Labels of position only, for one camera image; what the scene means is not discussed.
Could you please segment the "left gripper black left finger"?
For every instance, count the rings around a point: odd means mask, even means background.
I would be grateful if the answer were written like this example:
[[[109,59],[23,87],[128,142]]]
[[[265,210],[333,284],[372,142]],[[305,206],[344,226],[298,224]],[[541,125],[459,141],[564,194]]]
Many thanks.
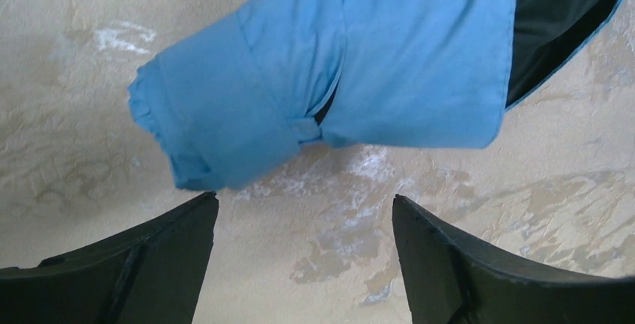
[[[219,211],[205,192],[36,267],[1,270],[3,323],[190,323]]]

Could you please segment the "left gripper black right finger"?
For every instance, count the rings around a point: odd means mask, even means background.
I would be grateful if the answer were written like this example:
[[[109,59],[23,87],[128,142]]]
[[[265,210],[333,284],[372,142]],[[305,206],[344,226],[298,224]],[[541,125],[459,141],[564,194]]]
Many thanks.
[[[414,323],[632,323],[634,279],[528,260],[397,195],[392,226]]]

